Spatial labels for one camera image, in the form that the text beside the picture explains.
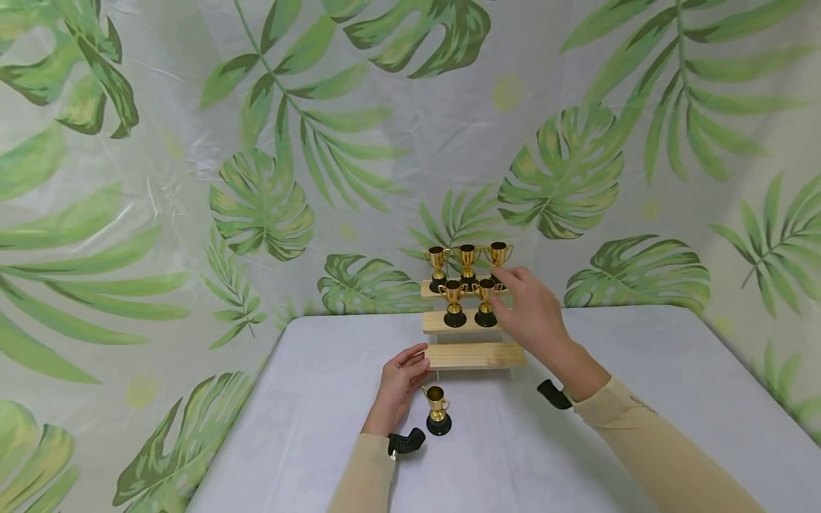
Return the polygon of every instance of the gold trophy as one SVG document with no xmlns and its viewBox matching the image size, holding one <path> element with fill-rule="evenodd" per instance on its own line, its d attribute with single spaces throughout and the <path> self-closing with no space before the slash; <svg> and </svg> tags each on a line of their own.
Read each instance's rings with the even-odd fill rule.
<svg viewBox="0 0 821 513">
<path fill-rule="evenodd" d="M 449 251 L 448 248 L 443 248 L 441 245 L 431 246 L 422 251 L 424 261 L 433 268 L 433 275 L 430 277 L 430 287 L 428 288 L 436 294 L 439 293 L 439 286 L 444 285 L 447 281 L 447 274 L 445 274 L 443 268 L 447 262 L 447 253 Z"/>
<path fill-rule="evenodd" d="M 490 296 L 496 295 L 501 287 L 501 283 L 496 283 L 490 278 L 479 280 L 479 285 L 474 289 L 476 296 L 482 301 L 479 305 L 479 311 L 473 316 L 473 319 L 481 327 L 496 326 L 496 315 L 493 314 L 493 306 L 490 304 Z"/>
<path fill-rule="evenodd" d="M 461 298 L 465 297 L 465 292 L 466 286 L 459 280 L 447 280 L 444 285 L 439 286 L 439 294 L 445 296 L 449 303 L 445 312 L 445 324 L 450 327 L 464 326 L 467 322 L 467 316 L 459 304 Z"/>
<path fill-rule="evenodd" d="M 472 291 L 477 283 L 473 264 L 476 262 L 476 255 L 479 251 L 472 244 L 463 244 L 459 246 L 457 251 L 459 252 L 459 260 L 462 263 L 461 282 L 467 285 L 469 291 Z"/>
<path fill-rule="evenodd" d="M 513 245 L 512 244 L 505 244 L 504 242 L 494 242 L 487 248 L 485 248 L 485 252 L 488 255 L 488 260 L 490 260 L 491 265 L 495 268 L 500 268 L 507 260 L 510 259 L 511 255 L 513 254 Z M 499 290 L 505 290 L 505 286 L 499 281 L 497 277 L 490 273 L 491 279 L 496 282 L 500 288 Z"/>
<path fill-rule="evenodd" d="M 425 423 L 428 426 L 428 431 L 437 437 L 447 434 L 453 427 L 453 421 L 451 416 L 447 414 L 451 402 L 445 399 L 445 391 L 442 390 L 442 387 L 422 387 L 422 392 L 430 405 L 428 421 Z"/>
</svg>

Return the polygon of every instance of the wooden plank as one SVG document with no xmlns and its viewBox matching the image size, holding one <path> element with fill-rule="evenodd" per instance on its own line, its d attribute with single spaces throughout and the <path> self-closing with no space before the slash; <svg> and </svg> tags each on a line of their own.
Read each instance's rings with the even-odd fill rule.
<svg viewBox="0 0 821 513">
<path fill-rule="evenodd" d="M 509 369 L 527 365 L 525 351 L 517 344 L 484 342 L 472 344 L 432 344 L 424 355 L 430 370 Z"/>
<path fill-rule="evenodd" d="M 422 333 L 426 335 L 435 335 L 439 333 L 469 333 L 469 332 L 492 332 L 499 329 L 499 325 L 493 327 L 481 327 L 473 319 L 476 308 L 465 308 L 463 310 L 467 316 L 467 322 L 460 327 L 450 327 L 445 324 L 446 310 L 435 310 L 433 312 L 425 312 L 422 314 Z"/>
<path fill-rule="evenodd" d="M 483 278 L 487 278 L 487 277 L 489 277 L 489 276 L 480 276 L 479 280 L 481 280 Z M 441 294 L 437 294 L 436 292 L 431 292 L 430 291 L 430 282 L 431 282 L 430 280 L 425 280 L 425 281 L 422 282 L 422 286 L 421 286 L 422 297 L 427 297 L 427 298 L 431 298 L 431 299 L 436 298 L 436 297 L 441 297 L 442 299 L 445 299 Z M 511 292 L 508 289 L 505 289 L 503 291 L 499 291 L 499 295 L 505 295 L 505 294 L 510 294 L 510 293 Z M 471 293 L 465 294 L 465 298 L 470 298 L 470 297 L 476 297 L 476 294 L 471 294 Z"/>
</svg>

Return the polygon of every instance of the hand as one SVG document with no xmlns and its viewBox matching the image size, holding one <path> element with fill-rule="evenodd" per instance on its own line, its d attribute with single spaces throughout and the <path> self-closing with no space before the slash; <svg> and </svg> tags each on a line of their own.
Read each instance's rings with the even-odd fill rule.
<svg viewBox="0 0 821 513">
<path fill-rule="evenodd" d="M 574 401 L 588 399 L 608 384 L 608 371 L 570 338 L 550 289 L 527 268 L 493 268 L 492 273 L 513 295 L 513 310 L 490 296 L 499 326 L 550 369 Z"/>
<path fill-rule="evenodd" d="M 430 360 L 422 352 L 427 348 L 427 344 L 416 344 L 382 367 L 382 382 L 362 433 L 386 437 L 408 415 L 414 392 L 430 377 Z"/>
</svg>

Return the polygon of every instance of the leaf print backdrop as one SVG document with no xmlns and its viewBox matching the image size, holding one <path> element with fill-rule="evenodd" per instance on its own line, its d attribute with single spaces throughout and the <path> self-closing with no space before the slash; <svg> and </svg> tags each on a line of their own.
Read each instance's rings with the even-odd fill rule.
<svg viewBox="0 0 821 513">
<path fill-rule="evenodd" d="M 0 510 L 183 511 L 287 324 L 427 309 L 430 245 L 693 310 L 821 443 L 819 24 L 0 2 Z"/>
</svg>

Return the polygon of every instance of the table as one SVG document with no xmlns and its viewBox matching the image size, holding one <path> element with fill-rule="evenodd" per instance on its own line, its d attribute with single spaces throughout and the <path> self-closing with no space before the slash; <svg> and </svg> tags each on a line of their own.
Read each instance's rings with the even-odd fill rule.
<svg viewBox="0 0 821 513">
<path fill-rule="evenodd" d="M 570 334 L 704 448 L 767 511 L 817 513 L 821 451 L 689 310 L 565 309 Z M 324 511 L 378 387 L 382 365 L 428 338 L 420 314 L 310 317 L 286 330 L 188 511 Z M 427 433 L 421 392 L 399 430 L 392 513 L 642 513 L 653 504 L 571 410 L 521 369 L 441 373 L 452 431 Z"/>
</svg>

